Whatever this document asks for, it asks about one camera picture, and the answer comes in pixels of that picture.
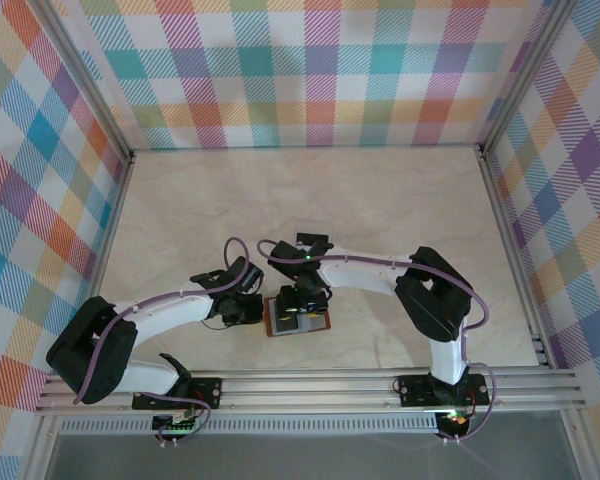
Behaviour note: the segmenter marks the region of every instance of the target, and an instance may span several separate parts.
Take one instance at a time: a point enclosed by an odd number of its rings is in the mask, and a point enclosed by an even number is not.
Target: purple cable
[[[185,443],[188,442],[189,440],[191,440],[191,438],[198,433],[201,429],[204,428],[204,426],[209,422],[209,419],[211,418],[211,407],[209,406],[209,404],[207,402],[204,402],[202,400],[195,400],[193,398],[180,398],[180,397],[169,397],[168,395],[158,395],[157,393],[151,393],[151,392],[140,392],[142,393],[142,395],[145,395],[147,397],[151,397],[151,398],[155,398],[156,400],[166,400],[169,402],[186,402],[186,403],[191,403],[193,405],[200,405],[202,407],[204,407],[204,409],[207,411],[207,416],[205,417],[204,421],[198,425],[191,433],[188,433],[187,435],[185,435],[184,437],[182,437],[180,440],[178,440],[180,443]],[[162,432],[164,431],[165,427],[160,427],[158,429],[158,440],[160,440],[160,443],[164,443],[165,439],[162,437]]]
[[[74,405],[77,405],[78,403],[80,403],[82,401],[82,399],[84,398],[85,394],[87,393],[87,389],[89,388],[89,384],[91,383],[91,379],[93,378],[93,372],[95,371],[96,364],[98,363],[98,357],[100,356],[100,352],[102,351],[102,345],[104,344],[104,341],[107,338],[107,335],[109,335],[109,333],[111,332],[111,329],[113,329],[113,327],[115,326],[116,323],[118,323],[118,321],[123,319],[125,316],[132,314],[136,307],[138,309],[142,309],[142,308],[152,305],[154,303],[161,302],[163,300],[168,300],[170,298],[191,297],[194,295],[208,295],[210,293],[222,292],[224,290],[228,290],[228,289],[232,288],[233,286],[237,285],[238,282],[240,282],[242,280],[242,277],[245,276],[245,274],[247,273],[247,270],[249,269],[249,249],[247,248],[246,243],[244,243],[244,241],[242,241],[242,239],[240,239],[238,237],[231,237],[224,244],[225,258],[226,258],[226,252],[227,252],[228,245],[234,241],[238,242],[240,244],[240,246],[242,247],[242,249],[244,250],[245,262],[244,262],[244,267],[242,268],[242,271],[240,272],[240,275],[238,275],[231,282],[229,282],[226,285],[223,285],[221,287],[209,288],[208,290],[188,290],[188,291],[183,291],[183,292],[169,292],[169,293],[163,293],[160,295],[156,295],[155,297],[147,298],[146,300],[142,300],[141,302],[138,302],[137,304],[132,305],[131,307],[123,310],[118,315],[113,317],[113,319],[107,324],[107,326],[104,328],[104,330],[102,330],[102,334],[100,335],[100,338],[98,339],[98,342],[96,343],[96,346],[93,349],[93,355],[91,355],[91,360],[89,362],[89,367],[87,368],[87,373],[84,376],[84,381],[82,382],[82,385],[80,386],[80,391],[78,392],[78,395],[73,400]]]
[[[460,351],[461,351],[461,355],[462,355],[462,360],[464,360],[469,367],[485,368],[489,372],[489,377],[491,378],[492,392],[491,392],[491,402],[489,403],[489,407],[487,408],[487,411],[482,419],[482,422],[480,422],[480,425],[478,425],[473,431],[471,431],[470,433],[467,433],[462,438],[463,439],[471,438],[476,433],[478,433],[480,430],[482,430],[484,425],[487,423],[487,419],[491,415],[491,412],[493,410],[493,404],[495,403],[496,393],[497,393],[496,379],[495,379],[495,375],[493,374],[493,370],[488,365],[485,365],[484,363],[469,363],[467,361],[467,338],[465,337],[465,333],[464,333],[465,331],[470,331],[470,330],[475,330],[476,328],[480,328],[489,321],[489,307],[487,306],[487,303],[482,299],[482,297],[480,297],[480,295],[478,295],[473,289],[471,289],[468,285],[464,284],[457,278],[452,277],[451,275],[449,275],[447,273],[441,272],[437,268],[429,267],[428,265],[421,265],[419,263],[413,263],[413,262],[393,262],[391,260],[383,260],[381,258],[363,257],[360,255],[347,255],[346,257],[344,255],[322,255],[322,256],[316,256],[316,257],[311,257],[311,258],[299,258],[299,259],[294,259],[294,260],[287,260],[287,259],[283,259],[283,258],[272,257],[271,255],[265,253],[262,250],[262,245],[264,245],[265,243],[269,244],[269,245],[277,245],[277,243],[274,242],[273,240],[264,239],[264,240],[260,240],[256,245],[256,249],[258,250],[258,253],[260,255],[262,255],[263,257],[265,257],[267,260],[270,260],[272,262],[283,263],[285,265],[299,265],[301,263],[322,261],[322,260],[347,260],[347,261],[354,261],[354,262],[373,263],[376,265],[384,265],[384,266],[388,266],[388,267],[413,268],[414,270],[422,270],[424,272],[431,273],[432,275],[440,277],[443,280],[446,280],[447,282],[451,283],[452,285],[455,285],[456,287],[458,287],[459,289],[461,289],[462,291],[464,291],[465,293],[470,295],[471,298],[473,298],[476,301],[476,303],[478,305],[480,305],[480,308],[482,309],[482,312],[484,313],[484,317],[482,317],[482,320],[480,320],[479,322],[476,322],[474,324],[464,327],[462,329],[462,331],[460,332],[460,335],[462,335],[461,340],[460,340]]]

